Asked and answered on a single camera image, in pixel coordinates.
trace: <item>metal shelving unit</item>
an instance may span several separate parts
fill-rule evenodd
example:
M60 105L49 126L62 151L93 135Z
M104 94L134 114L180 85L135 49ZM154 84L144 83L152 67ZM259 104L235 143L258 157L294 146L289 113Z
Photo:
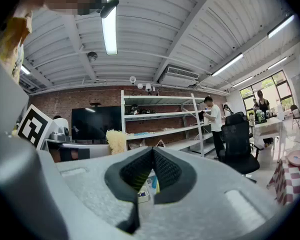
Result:
M204 126L199 120L198 108L197 105L203 103L204 98L197 98L191 94L190 97L183 96L141 96L141 95L125 95L124 90L121 91L121 123L122 123L122 132L126 133L126 122L129 121L139 121L139 120L156 120L156 119L165 119L165 118L174 118L174 117L183 117L184 127L170 129L165 131L158 131L154 133L145 133L128 135L128 140L137 140L144 138L151 138L156 136L174 134L179 132L185 132L186 139L179 140L176 142L166 144L166 147L174 150L182 150L189 148L191 146L200 144L200 152L203 156L207 153L207 150L212 150L213 148L210 143L205 145L204 140L207 140L212 137L211 132L206 132L202 134L201 127ZM136 115L125 115L126 106L131 106L137 104L138 106L169 106L177 105L181 106L182 112L167 112L167 113L153 113L153 114L136 114ZM193 105L194 110L188 111L185 109L185 105ZM186 116L194 116L196 118L197 125L187 126ZM189 130L198 129L198 135L194 139L190 139Z

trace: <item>window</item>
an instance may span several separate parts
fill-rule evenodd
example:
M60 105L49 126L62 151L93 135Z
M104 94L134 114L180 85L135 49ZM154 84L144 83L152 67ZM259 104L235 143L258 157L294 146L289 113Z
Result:
M272 78L276 85L287 80L283 71L280 71L279 73L274 74L272 76Z
M280 97L278 95L277 88L272 77L268 77L263 81L254 84L252 88L255 90L254 93L257 102L259 102L257 91L261 90L263 93L263 97L270 103L270 109L273 109L275 112L277 112L277 105L280 101Z
M287 82L279 85L277 88L278 88L278 92L279 92L279 95L280 95L281 98L284 98L284 97L287 97L287 96L291 95L291 91L290 91L290 88L289 88Z
M246 98L246 97L249 97L251 95L254 95L251 86L249 86L248 88L245 88L245 89L241 90L240 93L241 93L242 98Z
M254 112L254 98L256 98L257 102L259 101L257 95L259 90L262 91L263 97L269 101L270 110L275 113L278 112L277 106L280 103L282 104L283 111L290 109L290 106L294 104L285 73L280 71L252 86L240 90L248 118L249 113Z
M281 100L283 111L289 110L291 105L294 104L294 100L292 97Z

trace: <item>ceiling light fixture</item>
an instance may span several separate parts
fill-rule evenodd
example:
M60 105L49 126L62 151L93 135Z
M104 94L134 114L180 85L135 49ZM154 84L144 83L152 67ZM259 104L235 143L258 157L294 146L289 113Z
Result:
M275 67L276 65L280 64L281 62L285 61L287 59L287 57L284 57L283 59L280 59L278 62L274 63L273 65L268 67L269 69L272 69L273 67Z
M278 26L276 26L273 30L268 32L268 38L272 38L276 33L278 33L280 30L282 30L286 25L288 25L290 22L294 20L295 16L291 15L284 19L281 23L279 23Z
M26 69L26 67L24 65L21 65L21 70L27 75L30 74L30 71L28 69Z
M91 109L91 108L88 108L88 107L86 107L85 110L86 110L86 111L89 111L89 112L92 112L92 113L95 113L95 112L96 112L95 110L93 110L93 109Z
M107 55L117 55L117 35L116 35L117 8L109 13L106 18L102 18L102 32Z
M244 57L244 55L240 52L240 54L238 56L234 57L232 60L230 60L223 67L221 67L219 70L217 70L216 72L214 72L212 74L212 76L215 77L216 75L220 74L222 71L224 71L225 69L229 68L232 64L234 64L238 60L242 59L243 57Z
M235 84L233 87L236 87L236 86L238 86L238 85L241 85L241 84L243 84L244 82L246 82L246 81L248 81L248 80L250 80L250 79L252 79L252 76L250 76L250 77L247 78L246 80L243 80L243 81L241 81L241 82Z

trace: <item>brick wall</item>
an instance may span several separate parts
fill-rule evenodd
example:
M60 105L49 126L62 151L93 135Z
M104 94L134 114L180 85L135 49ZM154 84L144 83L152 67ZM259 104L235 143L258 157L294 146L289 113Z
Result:
M105 87L91 87L82 89L69 89L62 91L55 91L46 94L40 94L30 97L29 105L33 104L43 113L50 118L55 115L67 119L69 123L69 132L71 135L71 114L72 109L90 108L90 103L101 103L102 106L120 106L121 105L121 90L124 90L125 95L131 95L133 93L131 86L105 86ZM140 95L140 90L135 90L135 94ZM213 98L215 104L220 107L221 114L223 115L222 103L226 102L224 96L215 94L208 94L198 91L181 90L173 88L159 88L159 94L161 96L191 96L191 93L195 97L204 98L210 95ZM146 91L142 91L142 95L148 95ZM164 112L180 112L181 107L175 105L168 106L150 106L149 109L155 110L158 113ZM185 106L187 110L192 111L194 107L192 105ZM193 116L187 116L187 125L196 123L196 119ZM127 133L141 133L141 132L156 132L161 131L164 128L180 128L184 126L182 117L155 119L155 120L142 120L142 121L130 121L126 123ZM194 129L189 131L191 136L198 134L198 130ZM178 132L169 135L163 135L153 138L146 138L146 144L148 146L154 146L159 140L163 140L164 143L176 142L185 139L185 132ZM140 143L141 139L131 140L129 143Z

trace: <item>black monitor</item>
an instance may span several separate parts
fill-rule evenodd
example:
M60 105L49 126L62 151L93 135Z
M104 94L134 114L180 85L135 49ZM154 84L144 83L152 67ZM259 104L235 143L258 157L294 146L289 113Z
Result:
M122 131L121 107L102 106L72 110L73 140L106 140L107 130Z

